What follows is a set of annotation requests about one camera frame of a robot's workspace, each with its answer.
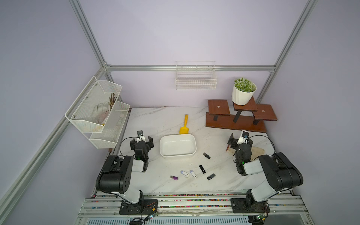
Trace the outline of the black clear-cap usb drive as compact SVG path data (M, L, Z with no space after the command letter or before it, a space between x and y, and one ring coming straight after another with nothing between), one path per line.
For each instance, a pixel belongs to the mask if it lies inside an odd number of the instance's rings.
M203 155L207 158L207 159L211 159L211 157L207 154L207 153L203 153Z

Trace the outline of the white plastic storage box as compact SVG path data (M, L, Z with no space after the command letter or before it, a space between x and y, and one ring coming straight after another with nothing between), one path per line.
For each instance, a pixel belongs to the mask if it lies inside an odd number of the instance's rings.
M191 134L168 135L159 142L159 152L164 158L193 156L196 151L196 139Z

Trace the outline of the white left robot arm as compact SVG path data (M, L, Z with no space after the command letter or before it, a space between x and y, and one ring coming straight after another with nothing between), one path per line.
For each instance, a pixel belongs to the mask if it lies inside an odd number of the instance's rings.
M132 173L146 172L153 138L139 136L130 141L132 156L108 156L96 180L96 190L121 197L125 202L138 204L142 191L130 186Z

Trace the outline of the glossy black usb drive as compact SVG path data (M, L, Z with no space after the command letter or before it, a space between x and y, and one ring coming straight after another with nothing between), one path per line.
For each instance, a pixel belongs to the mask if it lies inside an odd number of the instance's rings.
M206 173L206 171L205 171L205 169L204 169L204 167L203 167L202 165L200 165L199 168L201 169L201 172L202 172L203 174Z

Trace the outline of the purple usb drive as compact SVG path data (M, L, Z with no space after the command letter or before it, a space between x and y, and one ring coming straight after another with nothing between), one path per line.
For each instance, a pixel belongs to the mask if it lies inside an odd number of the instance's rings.
M178 180L178 177L176 177L176 176L172 176L172 175L171 175L170 178L173 179L173 180L175 180L175 181Z

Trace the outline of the black swivel usb drive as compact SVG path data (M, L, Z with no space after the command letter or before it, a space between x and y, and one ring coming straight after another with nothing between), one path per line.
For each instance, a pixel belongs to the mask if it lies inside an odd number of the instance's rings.
M207 177L207 180L210 181L210 180L213 179L215 176L216 176L216 175L213 173L213 174L211 174L210 176Z

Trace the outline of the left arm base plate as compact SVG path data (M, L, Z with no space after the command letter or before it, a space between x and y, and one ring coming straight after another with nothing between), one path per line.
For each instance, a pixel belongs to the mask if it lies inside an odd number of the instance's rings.
M122 201L120 206L120 215L151 215L158 210L158 200L141 199L138 203L129 203Z

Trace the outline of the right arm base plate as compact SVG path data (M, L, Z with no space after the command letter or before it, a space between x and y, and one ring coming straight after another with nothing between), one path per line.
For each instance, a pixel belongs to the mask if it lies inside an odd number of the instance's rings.
M246 198L231 198L233 213L268 213L270 208L268 202L255 202Z

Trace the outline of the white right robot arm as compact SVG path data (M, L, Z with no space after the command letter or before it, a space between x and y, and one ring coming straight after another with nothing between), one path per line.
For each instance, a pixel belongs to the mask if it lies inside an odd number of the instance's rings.
M252 160L253 141L247 131L243 131L239 138L231 134L227 144L235 150L233 162L241 176L263 173L266 178L260 185L247 191L247 206L264 203L281 191L291 190L303 184L304 179L300 171L281 152L260 155Z

